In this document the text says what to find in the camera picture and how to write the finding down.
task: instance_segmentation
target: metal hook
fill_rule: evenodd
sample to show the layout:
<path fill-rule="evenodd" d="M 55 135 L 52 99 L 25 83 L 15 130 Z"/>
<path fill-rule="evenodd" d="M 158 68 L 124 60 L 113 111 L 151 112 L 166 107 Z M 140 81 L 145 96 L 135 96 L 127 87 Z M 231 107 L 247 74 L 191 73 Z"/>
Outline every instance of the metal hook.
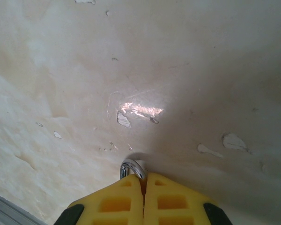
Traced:
<path fill-rule="evenodd" d="M 134 160 L 131 159 L 125 159 L 122 162 L 121 168 L 120 168 L 120 179 L 126 177 L 128 175 L 128 169 L 131 169 L 140 179 L 145 179 L 146 174 L 142 167 L 135 162 Z"/>

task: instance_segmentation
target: yellow plastic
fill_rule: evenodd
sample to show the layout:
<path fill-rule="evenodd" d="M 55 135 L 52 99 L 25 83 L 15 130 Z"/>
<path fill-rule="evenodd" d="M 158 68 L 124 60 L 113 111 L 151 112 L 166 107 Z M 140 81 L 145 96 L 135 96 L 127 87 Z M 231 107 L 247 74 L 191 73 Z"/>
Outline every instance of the yellow plastic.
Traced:
<path fill-rule="evenodd" d="M 204 203 L 217 205 L 205 195 L 149 173 L 147 183 L 129 175 L 69 208 L 85 207 L 76 225 L 210 225 Z"/>
<path fill-rule="evenodd" d="M 79 199 L 69 208 L 83 204 L 84 211 L 76 225 L 142 225 L 143 195 L 135 175 L 129 175 L 118 182 L 93 194 Z"/>
<path fill-rule="evenodd" d="M 210 225 L 204 203 L 209 197 L 156 173 L 148 174 L 144 225 Z"/>

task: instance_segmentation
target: peeling paint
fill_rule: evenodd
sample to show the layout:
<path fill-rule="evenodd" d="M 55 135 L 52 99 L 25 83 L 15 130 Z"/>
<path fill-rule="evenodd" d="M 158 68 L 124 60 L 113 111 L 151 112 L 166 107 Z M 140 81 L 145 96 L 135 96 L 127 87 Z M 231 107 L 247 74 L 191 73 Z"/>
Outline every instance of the peeling paint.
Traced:
<path fill-rule="evenodd" d="M 91 3 L 93 5 L 96 4 L 96 0 L 75 0 L 76 3 Z"/>
<path fill-rule="evenodd" d="M 128 118 L 126 116 L 123 115 L 123 113 L 118 112 L 118 124 L 124 126 L 124 127 L 130 127 L 130 121 L 128 120 Z"/>
<path fill-rule="evenodd" d="M 242 139 L 233 133 L 229 133 L 223 136 L 223 145 L 227 149 L 236 149 L 236 150 L 246 150 L 248 151 L 247 145 Z"/>
<path fill-rule="evenodd" d="M 150 121 L 151 121 L 152 123 L 159 124 L 159 121 L 156 120 L 156 119 L 154 119 L 153 117 L 150 117 Z"/>
<path fill-rule="evenodd" d="M 114 143 L 112 143 L 112 142 L 110 142 L 110 144 L 111 144 L 111 146 L 113 147 L 113 148 L 115 148 L 116 150 L 118 150 L 118 148 L 116 147 L 116 145 L 114 144 Z"/>
<path fill-rule="evenodd" d="M 57 138 L 59 138 L 59 139 L 62 138 L 62 136 L 61 136 L 59 133 L 57 133 L 56 131 L 54 131 L 54 136 L 57 137 Z"/>
<path fill-rule="evenodd" d="M 38 122 L 36 122 L 36 124 L 38 124 L 40 127 L 44 127 L 43 124 L 40 124 L 40 123 L 38 123 Z"/>
<path fill-rule="evenodd" d="M 207 154 L 210 154 L 210 155 L 213 155 L 213 156 L 216 156 L 216 157 L 219 157 L 219 158 L 224 158 L 224 156 L 216 151 L 212 151 L 210 150 L 209 148 L 207 148 L 205 145 L 203 144 L 199 144 L 197 146 L 197 150 L 199 153 L 207 153 Z"/>

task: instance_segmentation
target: black plastic part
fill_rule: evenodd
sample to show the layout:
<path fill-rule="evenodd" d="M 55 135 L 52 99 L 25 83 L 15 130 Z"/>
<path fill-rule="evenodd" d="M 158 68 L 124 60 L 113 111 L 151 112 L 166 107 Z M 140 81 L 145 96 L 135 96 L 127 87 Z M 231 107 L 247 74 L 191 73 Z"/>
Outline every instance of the black plastic part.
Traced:
<path fill-rule="evenodd" d="M 76 225 L 83 210 L 84 205 L 82 204 L 64 210 L 54 225 Z"/>
<path fill-rule="evenodd" d="M 211 225 L 233 225 L 221 208 L 211 203 L 205 203 L 204 209 Z"/>

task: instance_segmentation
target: water stain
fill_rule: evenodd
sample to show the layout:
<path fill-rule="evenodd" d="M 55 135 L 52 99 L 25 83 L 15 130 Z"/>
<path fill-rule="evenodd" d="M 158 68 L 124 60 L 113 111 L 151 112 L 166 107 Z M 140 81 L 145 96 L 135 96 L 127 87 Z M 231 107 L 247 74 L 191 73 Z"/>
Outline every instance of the water stain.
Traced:
<path fill-rule="evenodd" d="M 49 69 L 42 67 L 39 69 L 39 74 L 36 79 L 35 99 L 46 98 L 53 118 L 68 118 L 67 110 L 63 105 L 62 93 L 57 91 L 56 81 L 52 78 Z"/>
<path fill-rule="evenodd" d="M 32 157 L 30 157 L 28 154 L 21 152 L 20 155 L 15 155 L 18 159 L 28 163 L 32 169 L 37 170 L 35 163 L 33 162 Z"/>
<path fill-rule="evenodd" d="M 35 73 L 25 35 L 9 44 L 0 45 L 0 76 L 22 92 L 34 89 Z"/>
<path fill-rule="evenodd" d="M 13 140 L 13 138 L 12 138 L 12 137 L 14 137 L 14 136 L 15 136 L 15 135 L 11 135 L 11 133 L 10 133 L 7 129 L 5 129 L 5 128 L 1 130 L 0 138 L 1 138 L 2 140 L 5 140 L 7 143 L 9 143 L 9 144 L 11 144 L 11 145 L 13 145 L 13 146 L 19 147 L 18 143 L 15 142 L 15 141 Z"/>
<path fill-rule="evenodd" d="M 81 158 L 79 155 L 67 153 L 67 155 L 72 159 L 75 160 L 78 164 L 83 165 L 85 162 L 83 161 L 83 158 Z"/>
<path fill-rule="evenodd" d="M 43 18 L 51 0 L 22 0 L 23 13 L 26 19 L 34 22 Z"/>

